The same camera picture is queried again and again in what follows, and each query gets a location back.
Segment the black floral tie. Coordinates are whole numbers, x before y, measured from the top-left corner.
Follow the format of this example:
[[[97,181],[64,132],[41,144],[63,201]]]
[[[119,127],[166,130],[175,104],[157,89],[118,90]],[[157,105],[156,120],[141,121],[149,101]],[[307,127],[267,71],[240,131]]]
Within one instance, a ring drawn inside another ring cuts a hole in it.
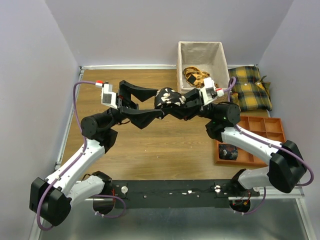
[[[154,108],[164,113],[172,109],[181,109],[186,104],[186,97],[170,87],[159,89],[154,97]]]

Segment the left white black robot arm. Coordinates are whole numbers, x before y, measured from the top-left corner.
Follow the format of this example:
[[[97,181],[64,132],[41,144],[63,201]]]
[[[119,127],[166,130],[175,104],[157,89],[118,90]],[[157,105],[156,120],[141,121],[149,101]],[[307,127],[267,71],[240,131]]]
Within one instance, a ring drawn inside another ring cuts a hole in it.
[[[90,174],[89,178],[77,182],[78,178],[115,144],[117,131],[113,126],[128,120],[140,129],[154,119],[164,116],[163,108],[172,104],[170,97],[175,91],[144,88],[123,80],[118,92],[108,82],[96,81],[94,86],[101,90],[101,103],[108,107],[103,113],[77,120],[83,145],[70,159],[45,179],[36,178],[30,188],[29,208],[36,214],[40,229],[51,230],[60,225],[69,215],[73,206],[89,197],[111,200],[111,208],[117,203],[125,209],[126,203],[115,194],[112,179],[101,171]]]

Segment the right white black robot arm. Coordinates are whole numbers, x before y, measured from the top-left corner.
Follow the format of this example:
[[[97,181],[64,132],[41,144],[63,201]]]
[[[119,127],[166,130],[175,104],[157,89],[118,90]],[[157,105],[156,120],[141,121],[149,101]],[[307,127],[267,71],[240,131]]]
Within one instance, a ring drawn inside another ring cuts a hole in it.
[[[163,115],[190,120],[195,116],[209,119],[206,132],[211,139],[240,148],[261,159],[266,166],[242,169],[231,180],[230,191],[241,196],[255,187],[274,187],[290,193],[300,185],[308,167],[298,146],[290,140],[279,142],[259,136],[238,126],[241,120],[239,106],[225,101],[214,103],[213,89],[197,89],[180,94],[170,87],[158,90],[154,107]]]

